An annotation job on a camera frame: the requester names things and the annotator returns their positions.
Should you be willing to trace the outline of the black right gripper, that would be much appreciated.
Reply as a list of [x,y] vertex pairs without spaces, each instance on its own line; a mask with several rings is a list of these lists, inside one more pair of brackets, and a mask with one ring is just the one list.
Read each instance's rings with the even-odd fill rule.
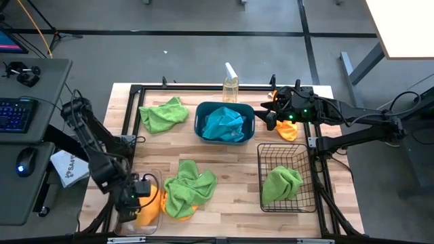
[[320,99],[313,91],[302,91],[300,88],[285,86],[279,88],[273,95],[271,110],[255,110],[259,119],[267,118],[267,129],[273,131],[279,120],[300,123],[319,124]]

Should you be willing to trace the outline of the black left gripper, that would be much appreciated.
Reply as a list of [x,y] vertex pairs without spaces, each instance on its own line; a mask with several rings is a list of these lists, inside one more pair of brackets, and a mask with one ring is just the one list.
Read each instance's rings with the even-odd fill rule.
[[118,212],[118,222],[129,222],[136,219],[140,202],[137,197],[135,183],[138,176],[131,176],[113,190],[114,205]]

